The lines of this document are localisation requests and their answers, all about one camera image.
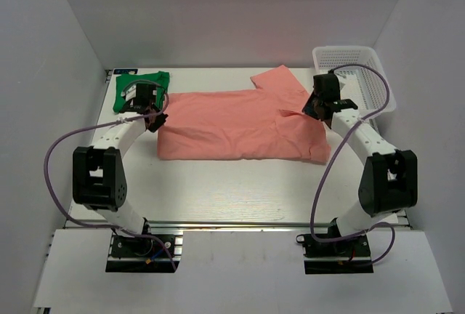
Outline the pink t-shirt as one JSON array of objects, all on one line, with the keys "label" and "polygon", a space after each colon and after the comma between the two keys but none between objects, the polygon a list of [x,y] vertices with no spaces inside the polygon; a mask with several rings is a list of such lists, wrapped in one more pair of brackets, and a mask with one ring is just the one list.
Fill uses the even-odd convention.
[{"label": "pink t-shirt", "polygon": [[310,94],[284,65],[251,77],[253,89],[173,93],[158,130],[162,160],[285,159],[325,164],[321,122],[302,112]]}]

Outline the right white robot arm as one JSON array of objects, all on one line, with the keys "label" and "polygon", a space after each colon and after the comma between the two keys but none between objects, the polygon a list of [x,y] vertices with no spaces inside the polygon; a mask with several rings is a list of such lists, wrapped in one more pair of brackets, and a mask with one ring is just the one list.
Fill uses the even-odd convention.
[{"label": "right white robot arm", "polygon": [[352,100],[341,98],[339,78],[333,71],[314,76],[303,112],[329,125],[341,136],[340,145],[350,146],[363,164],[358,200],[331,222],[326,236],[314,237],[343,255],[353,248],[355,237],[390,214],[417,204],[418,159],[412,150],[387,142],[368,123],[368,115],[362,115]]}]

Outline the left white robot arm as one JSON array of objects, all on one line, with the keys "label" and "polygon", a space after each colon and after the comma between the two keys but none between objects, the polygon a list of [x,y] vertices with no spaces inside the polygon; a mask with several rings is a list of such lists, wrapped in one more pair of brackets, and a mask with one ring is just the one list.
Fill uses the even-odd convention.
[{"label": "left white robot arm", "polygon": [[123,158],[145,132],[157,132],[166,122],[166,88],[140,79],[122,91],[123,118],[89,147],[73,152],[73,200],[104,217],[115,230],[128,231],[129,247],[138,255],[153,248],[148,222],[129,202]]}]

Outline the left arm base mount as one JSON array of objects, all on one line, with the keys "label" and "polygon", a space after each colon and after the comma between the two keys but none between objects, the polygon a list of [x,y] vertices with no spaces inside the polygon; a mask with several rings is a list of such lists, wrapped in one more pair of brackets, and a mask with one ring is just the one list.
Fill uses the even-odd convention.
[{"label": "left arm base mount", "polygon": [[112,234],[106,273],[175,273],[162,245],[149,238]]}]

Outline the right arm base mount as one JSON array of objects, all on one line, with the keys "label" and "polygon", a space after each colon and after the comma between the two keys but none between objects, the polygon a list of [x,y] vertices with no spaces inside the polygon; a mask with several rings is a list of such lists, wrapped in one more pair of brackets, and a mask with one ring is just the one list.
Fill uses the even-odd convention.
[{"label": "right arm base mount", "polygon": [[306,275],[373,273],[366,235],[335,243],[321,243],[309,233],[299,234],[296,243],[303,248]]}]

